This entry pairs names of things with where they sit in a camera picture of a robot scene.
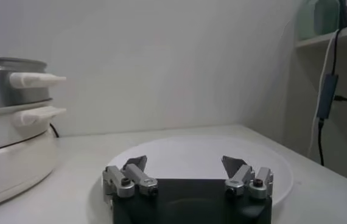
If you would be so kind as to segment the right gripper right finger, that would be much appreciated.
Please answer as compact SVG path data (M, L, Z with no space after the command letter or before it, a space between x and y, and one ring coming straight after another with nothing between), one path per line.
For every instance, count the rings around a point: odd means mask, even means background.
M244 160L222 156L222 164L228 175L225 195L230 198L242 196L245 191L251 198L263 200L273 195L273 172L261 167L257 174Z

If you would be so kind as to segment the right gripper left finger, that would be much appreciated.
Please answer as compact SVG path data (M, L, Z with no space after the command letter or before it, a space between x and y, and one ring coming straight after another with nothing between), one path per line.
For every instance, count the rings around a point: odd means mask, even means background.
M128 159L125 164L106 166L102 172L103 200L114 204L151 204L158 202L158 180L148 176L144 169L145 155Z

